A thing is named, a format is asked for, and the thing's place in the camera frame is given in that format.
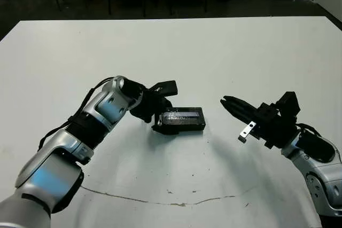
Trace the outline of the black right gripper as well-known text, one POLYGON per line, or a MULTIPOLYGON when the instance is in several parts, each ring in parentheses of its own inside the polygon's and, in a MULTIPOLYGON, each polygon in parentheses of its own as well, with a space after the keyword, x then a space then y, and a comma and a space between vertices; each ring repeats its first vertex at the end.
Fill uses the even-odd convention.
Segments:
POLYGON ((267 148, 284 148, 297 135, 297 117, 283 117, 278 115, 278 110, 271 104, 262 103, 258 108, 246 101, 233 97, 224 96, 220 100, 223 107, 235 118, 247 124, 238 136, 242 143, 246 142, 247 136, 263 139, 267 148), (259 112, 272 113, 270 117, 261 117, 259 112))

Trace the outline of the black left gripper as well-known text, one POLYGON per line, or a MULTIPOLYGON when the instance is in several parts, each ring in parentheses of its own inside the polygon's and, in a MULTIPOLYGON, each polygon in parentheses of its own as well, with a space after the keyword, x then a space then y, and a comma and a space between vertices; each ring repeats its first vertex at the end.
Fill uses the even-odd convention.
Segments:
MULTIPOLYGON (((145 123, 150 123, 154 114, 158 114, 171 108, 172 103, 163 96, 152 91, 143 92, 141 102, 130 110, 131 115, 143 120, 145 123)), ((155 116, 152 129, 163 135, 177 135, 179 130, 174 121, 170 120, 163 114, 155 116)))

